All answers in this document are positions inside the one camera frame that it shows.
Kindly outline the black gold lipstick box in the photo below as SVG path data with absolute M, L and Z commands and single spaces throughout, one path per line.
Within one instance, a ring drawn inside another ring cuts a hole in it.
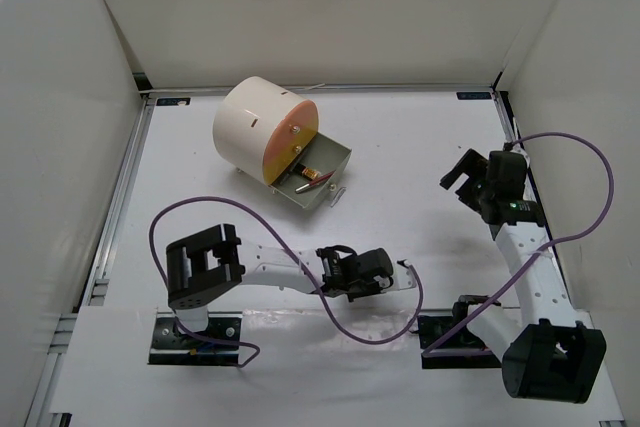
M 313 181 L 321 175 L 321 173 L 318 170 L 307 167 L 303 164 L 297 164 L 293 168 L 293 172 L 309 181 Z

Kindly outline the cream cylindrical drawer organizer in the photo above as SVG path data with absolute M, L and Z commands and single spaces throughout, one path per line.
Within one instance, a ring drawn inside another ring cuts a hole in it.
M 263 156 L 279 122 L 299 102 L 310 100 L 262 77 L 236 85 L 217 108 L 212 138 L 218 154 L 236 169 L 266 186 Z

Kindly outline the red lip gloss tube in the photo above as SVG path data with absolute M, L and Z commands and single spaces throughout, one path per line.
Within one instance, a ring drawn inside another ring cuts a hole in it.
M 309 181 L 308 183 L 298 187 L 295 189 L 295 193 L 296 194 L 302 194 L 305 192 L 308 192 L 316 187 L 319 187 L 321 185 L 323 185 L 324 183 L 326 183 L 327 181 L 329 181 L 332 176 L 334 175 L 334 171 L 328 172 L 326 174 L 323 174 L 321 176 L 319 176 L 317 179 L 313 180 L 313 181 Z

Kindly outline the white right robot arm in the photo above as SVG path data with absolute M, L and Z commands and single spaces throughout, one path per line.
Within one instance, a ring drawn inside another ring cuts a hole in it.
M 585 403 L 606 352 L 601 331 L 588 328 L 572 306 L 556 268 L 544 215 L 525 197 L 524 155 L 467 150 L 440 185 L 458 179 L 458 199 L 478 213 L 514 279 L 519 321 L 496 301 L 486 310 L 483 296 L 462 296 L 454 304 L 449 334 L 460 346 L 481 340 L 499 360 L 504 387 L 513 398 Z

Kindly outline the pink top drawer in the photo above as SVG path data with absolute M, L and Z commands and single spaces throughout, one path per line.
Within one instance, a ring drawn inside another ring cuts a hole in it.
M 319 114 L 316 104 L 304 100 L 293 107 L 274 129 L 265 155 L 297 155 L 317 134 Z

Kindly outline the yellow drawer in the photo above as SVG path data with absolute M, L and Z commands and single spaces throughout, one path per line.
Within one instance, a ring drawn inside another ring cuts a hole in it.
M 272 184 L 314 139 L 315 130 L 302 129 L 298 134 L 288 129 L 275 131 L 264 151 L 263 178 L 267 185 Z

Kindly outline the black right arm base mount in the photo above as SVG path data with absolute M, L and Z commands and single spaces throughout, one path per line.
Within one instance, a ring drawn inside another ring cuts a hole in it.
M 455 324 L 450 311 L 423 311 L 409 333 L 419 340 L 421 350 L 443 336 Z M 499 369 L 500 361 L 466 328 L 456 333 L 428 357 L 421 358 L 423 370 Z

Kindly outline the grey bottom drawer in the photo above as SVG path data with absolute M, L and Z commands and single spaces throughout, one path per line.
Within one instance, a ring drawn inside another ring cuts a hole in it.
M 318 133 L 271 189 L 304 210 L 313 209 L 337 188 L 351 153 L 350 148 Z

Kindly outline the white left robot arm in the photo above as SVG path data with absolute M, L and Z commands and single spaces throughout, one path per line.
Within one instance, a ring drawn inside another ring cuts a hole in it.
M 241 240 L 231 224 L 219 224 L 166 247 L 168 306 L 175 312 L 202 311 L 241 285 L 291 289 L 350 302 L 416 286 L 404 265 L 382 248 L 357 253 L 344 245 L 298 251 Z

